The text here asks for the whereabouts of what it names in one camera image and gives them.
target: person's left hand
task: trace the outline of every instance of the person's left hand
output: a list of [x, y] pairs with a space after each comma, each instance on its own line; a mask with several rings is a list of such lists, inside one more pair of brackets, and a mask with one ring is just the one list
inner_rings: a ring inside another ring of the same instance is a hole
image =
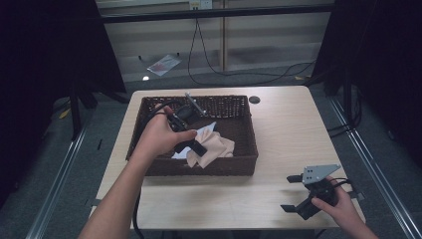
[[154, 159], [170, 151], [177, 143], [195, 138], [196, 130], [174, 132], [171, 129], [167, 116], [172, 114], [170, 107], [164, 107], [149, 121], [133, 154], [143, 151], [147, 153], [148, 158]]

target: brown wicker basket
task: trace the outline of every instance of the brown wicker basket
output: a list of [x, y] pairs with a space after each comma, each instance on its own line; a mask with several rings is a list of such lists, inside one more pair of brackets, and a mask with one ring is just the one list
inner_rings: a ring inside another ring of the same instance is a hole
[[[205, 111], [207, 117], [190, 125], [189, 128], [198, 129], [215, 121], [215, 130], [222, 137], [235, 141], [233, 157], [218, 157], [208, 166], [202, 168], [198, 164], [190, 167], [186, 159], [173, 159], [174, 151], [160, 155], [155, 159], [147, 171], [147, 176], [166, 175], [252, 175], [258, 157], [251, 113], [246, 96], [209, 96], [194, 97], [196, 103]], [[127, 158], [132, 154], [140, 137], [141, 121], [155, 108], [155, 105], [170, 100], [179, 100], [188, 104], [183, 97], [143, 98], [136, 119]], [[170, 105], [176, 110], [178, 105]]]

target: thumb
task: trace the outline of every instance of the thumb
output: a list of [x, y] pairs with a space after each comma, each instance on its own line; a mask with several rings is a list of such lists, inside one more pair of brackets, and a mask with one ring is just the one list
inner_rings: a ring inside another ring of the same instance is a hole
[[187, 130], [187, 131], [178, 132], [177, 141], [178, 142], [188, 141], [195, 138], [195, 136], [196, 136], [196, 130]]
[[312, 199], [312, 203], [315, 207], [317, 207], [320, 210], [326, 212], [331, 217], [333, 216], [333, 214], [335, 214], [335, 208], [333, 208], [331, 205], [329, 205], [328, 203], [322, 201], [321, 199], [319, 199], [317, 197], [314, 197]]

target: table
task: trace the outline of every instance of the table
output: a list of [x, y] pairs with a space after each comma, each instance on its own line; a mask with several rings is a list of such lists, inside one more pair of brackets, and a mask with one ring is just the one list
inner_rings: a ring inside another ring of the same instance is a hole
[[[143, 97], [246, 95], [259, 157], [253, 176], [145, 177], [138, 223], [155, 230], [271, 230], [337, 227], [325, 213], [305, 221], [280, 204], [298, 205], [308, 196], [301, 183], [288, 183], [307, 165], [340, 163], [308, 88], [259, 87], [139, 91], [132, 95], [97, 199], [102, 199], [126, 165], [125, 157]], [[332, 174], [346, 177], [343, 168]], [[353, 201], [361, 218], [357, 201]]]

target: hand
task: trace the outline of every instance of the hand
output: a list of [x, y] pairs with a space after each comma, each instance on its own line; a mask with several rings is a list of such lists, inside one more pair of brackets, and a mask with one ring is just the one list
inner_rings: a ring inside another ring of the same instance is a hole
[[[326, 179], [333, 185], [337, 184], [337, 181], [330, 176]], [[341, 186], [338, 186], [335, 188], [335, 194], [338, 198], [338, 202], [335, 206], [331, 206], [316, 197], [312, 199], [312, 203], [314, 206], [330, 215], [335, 223], [353, 238], [377, 238], [372, 231], [366, 227], [362, 219], [360, 219], [348, 193], [344, 191]]]
[[149, 121], [133, 154], [143, 151], [148, 158], [154, 159], [170, 151], [177, 143], [195, 138], [196, 130], [174, 132], [171, 129], [167, 116], [172, 114], [170, 107], [164, 107]]

